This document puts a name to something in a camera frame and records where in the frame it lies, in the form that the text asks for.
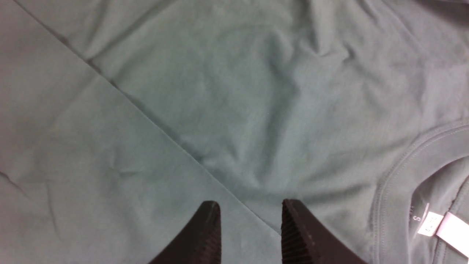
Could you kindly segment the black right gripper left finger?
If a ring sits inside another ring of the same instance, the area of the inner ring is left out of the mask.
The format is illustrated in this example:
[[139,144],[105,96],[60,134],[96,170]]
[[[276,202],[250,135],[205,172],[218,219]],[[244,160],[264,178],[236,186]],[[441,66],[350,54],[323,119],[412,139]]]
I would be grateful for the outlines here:
[[221,209],[204,201],[178,235],[151,264],[220,264],[222,260]]

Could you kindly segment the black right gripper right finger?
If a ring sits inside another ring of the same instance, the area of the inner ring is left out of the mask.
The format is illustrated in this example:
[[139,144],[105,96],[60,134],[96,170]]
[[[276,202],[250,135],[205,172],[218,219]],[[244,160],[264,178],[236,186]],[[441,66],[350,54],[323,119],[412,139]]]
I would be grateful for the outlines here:
[[284,264],[364,264],[298,199],[282,202],[281,252]]

